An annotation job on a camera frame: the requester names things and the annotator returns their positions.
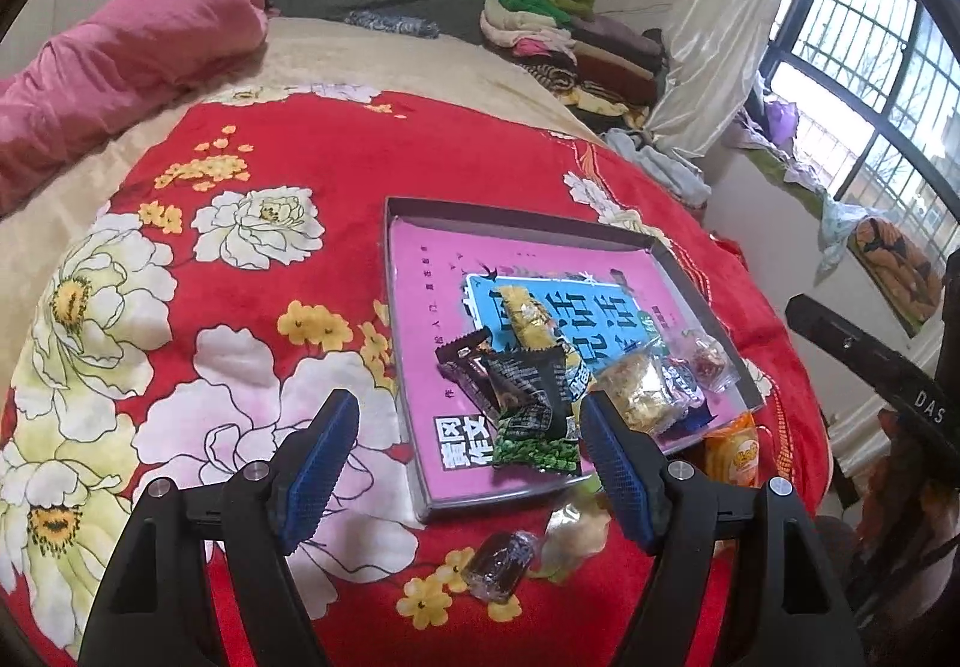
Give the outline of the clear golden snack packet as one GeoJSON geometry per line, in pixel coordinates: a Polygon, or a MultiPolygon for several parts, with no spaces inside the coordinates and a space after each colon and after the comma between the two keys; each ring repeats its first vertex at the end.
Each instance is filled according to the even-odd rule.
{"type": "Polygon", "coordinates": [[[685,399],[670,391],[661,358],[639,348],[602,369],[596,386],[630,430],[646,435],[661,435],[688,412],[685,399]]]}

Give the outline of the black green pea packet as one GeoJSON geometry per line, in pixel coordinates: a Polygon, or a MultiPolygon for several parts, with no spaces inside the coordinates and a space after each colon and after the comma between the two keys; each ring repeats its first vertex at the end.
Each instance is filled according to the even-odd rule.
{"type": "Polygon", "coordinates": [[[485,353],[483,366],[496,399],[494,467],[579,475],[578,430],[562,347],[485,353]]]}

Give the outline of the yellow cartoon snack bar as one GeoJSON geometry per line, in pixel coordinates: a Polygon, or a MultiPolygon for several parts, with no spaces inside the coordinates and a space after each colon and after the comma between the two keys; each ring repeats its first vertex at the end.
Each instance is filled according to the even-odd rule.
{"type": "Polygon", "coordinates": [[[592,373],[581,353],[560,331],[558,321],[526,287],[501,286],[496,291],[508,315],[514,337],[521,347],[527,350],[548,350],[553,347],[562,349],[569,400],[574,407],[579,407],[592,384],[592,373]]]}

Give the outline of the Snickers bar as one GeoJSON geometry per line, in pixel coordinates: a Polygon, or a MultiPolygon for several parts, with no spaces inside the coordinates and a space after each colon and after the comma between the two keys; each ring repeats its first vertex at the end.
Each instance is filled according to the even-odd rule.
{"type": "Polygon", "coordinates": [[[500,417],[500,404],[487,371],[487,357],[493,353],[491,339],[493,334],[483,326],[440,345],[434,357],[444,380],[457,384],[478,412],[494,423],[500,417]]]}

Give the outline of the green snack packet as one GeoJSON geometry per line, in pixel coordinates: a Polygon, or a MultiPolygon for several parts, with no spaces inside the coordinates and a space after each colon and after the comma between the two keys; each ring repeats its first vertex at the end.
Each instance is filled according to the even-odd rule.
{"type": "Polygon", "coordinates": [[[586,475],[583,480],[579,480],[571,487],[571,493],[574,497],[581,498],[596,497],[602,490],[604,490],[604,486],[597,474],[586,475]]]}

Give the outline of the blue Oreo cookie packet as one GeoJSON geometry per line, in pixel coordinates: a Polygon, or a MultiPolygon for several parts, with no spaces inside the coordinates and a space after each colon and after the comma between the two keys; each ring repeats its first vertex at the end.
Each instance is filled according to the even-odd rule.
{"type": "Polygon", "coordinates": [[[709,410],[693,369],[679,358],[664,357],[661,360],[661,373],[665,392],[677,415],[674,425],[680,426],[686,433],[693,433],[708,425],[713,420],[713,413],[709,410]]]}

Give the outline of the orange rice cracker packet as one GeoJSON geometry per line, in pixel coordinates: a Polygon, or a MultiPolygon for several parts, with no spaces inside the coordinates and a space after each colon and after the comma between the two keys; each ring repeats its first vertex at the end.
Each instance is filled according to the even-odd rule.
{"type": "Polygon", "coordinates": [[[754,417],[743,412],[736,420],[704,436],[704,474],[715,482],[755,488],[760,449],[754,417]]]}

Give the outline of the clothes on windowsill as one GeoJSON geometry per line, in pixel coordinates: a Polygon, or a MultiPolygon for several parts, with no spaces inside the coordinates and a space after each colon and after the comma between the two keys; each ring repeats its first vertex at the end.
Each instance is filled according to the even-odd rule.
{"type": "Polygon", "coordinates": [[[818,222],[820,253],[814,282],[822,284],[851,254],[884,296],[898,324],[911,337],[934,318],[944,293],[944,266],[910,235],[905,215],[893,209],[841,202],[828,193],[814,169],[793,152],[799,110],[770,98],[760,119],[742,107],[727,124],[721,144],[748,152],[773,185],[792,194],[818,222]]]}

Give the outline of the clear red candy packet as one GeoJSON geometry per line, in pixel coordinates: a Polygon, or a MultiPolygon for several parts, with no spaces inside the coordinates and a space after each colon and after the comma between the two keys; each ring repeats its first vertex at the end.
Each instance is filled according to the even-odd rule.
{"type": "Polygon", "coordinates": [[[739,382],[736,365],[713,335],[699,329],[684,329],[677,337],[677,348],[679,357],[693,371],[704,391],[726,391],[739,382]]]}

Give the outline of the small dark wrapped candy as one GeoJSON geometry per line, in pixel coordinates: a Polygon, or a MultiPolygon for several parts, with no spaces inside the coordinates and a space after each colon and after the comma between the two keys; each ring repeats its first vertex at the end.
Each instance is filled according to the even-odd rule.
{"type": "Polygon", "coordinates": [[[540,540],[526,532],[496,532],[473,553],[460,578],[482,602],[506,603],[540,552],[540,540]]]}

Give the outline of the red floral blanket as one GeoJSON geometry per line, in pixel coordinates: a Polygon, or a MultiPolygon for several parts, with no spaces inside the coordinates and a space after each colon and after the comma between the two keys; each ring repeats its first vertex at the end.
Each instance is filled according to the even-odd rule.
{"type": "Polygon", "coordinates": [[[2,224],[2,608],[46,665],[70,665],[96,581],[142,485],[223,470],[297,384],[361,404],[355,477],[293,564],[340,665],[597,665],[649,564],[622,537],[507,614],[454,596],[443,625],[402,587],[475,547],[483,518],[405,518],[382,217],[392,196],[501,204],[663,229],[763,396],[760,469],[817,506],[830,451],[811,381],[745,266],[613,152],[398,92],[358,103],[278,94],[139,124],[2,224]]]}

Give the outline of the red plastic bag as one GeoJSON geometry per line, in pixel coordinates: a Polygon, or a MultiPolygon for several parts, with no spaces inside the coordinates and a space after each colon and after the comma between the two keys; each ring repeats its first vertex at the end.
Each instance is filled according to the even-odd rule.
{"type": "Polygon", "coordinates": [[[711,236],[711,240],[715,241],[716,245],[718,245],[722,251],[727,254],[731,254],[732,257],[735,257],[737,259],[737,263],[739,263],[744,269],[748,268],[747,257],[745,257],[745,253],[742,251],[742,248],[737,241],[731,240],[731,238],[726,238],[726,236],[721,236],[718,232],[711,232],[709,233],[709,236],[711,236]]]}

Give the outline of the stack of folded clothes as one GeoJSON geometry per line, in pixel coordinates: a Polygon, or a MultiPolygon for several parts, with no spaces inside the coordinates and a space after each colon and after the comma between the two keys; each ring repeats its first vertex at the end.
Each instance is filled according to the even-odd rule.
{"type": "Polygon", "coordinates": [[[642,130],[665,91],[661,32],[597,13],[596,0],[485,0],[478,27],[490,52],[534,77],[594,133],[642,130]]]}

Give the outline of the pink quilt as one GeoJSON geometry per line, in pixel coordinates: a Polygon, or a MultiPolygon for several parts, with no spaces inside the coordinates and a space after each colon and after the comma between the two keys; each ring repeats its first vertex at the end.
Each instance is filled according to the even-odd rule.
{"type": "Polygon", "coordinates": [[[255,53],[267,0],[109,0],[2,80],[2,212],[255,53]]]}

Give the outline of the dark patterned pillow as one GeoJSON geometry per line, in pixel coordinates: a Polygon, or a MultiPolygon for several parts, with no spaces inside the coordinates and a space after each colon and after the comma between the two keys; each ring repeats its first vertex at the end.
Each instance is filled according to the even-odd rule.
{"type": "Polygon", "coordinates": [[[439,25],[423,17],[393,16],[376,11],[352,11],[343,22],[360,29],[374,30],[383,34],[436,40],[441,35],[439,25]]]}

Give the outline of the window with black frame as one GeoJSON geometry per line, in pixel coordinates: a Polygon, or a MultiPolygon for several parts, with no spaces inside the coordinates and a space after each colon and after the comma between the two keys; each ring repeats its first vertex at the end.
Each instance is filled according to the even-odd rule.
{"type": "Polygon", "coordinates": [[[761,63],[799,110],[796,154],[836,201],[958,245],[958,59],[918,0],[781,0],[761,63]]]}

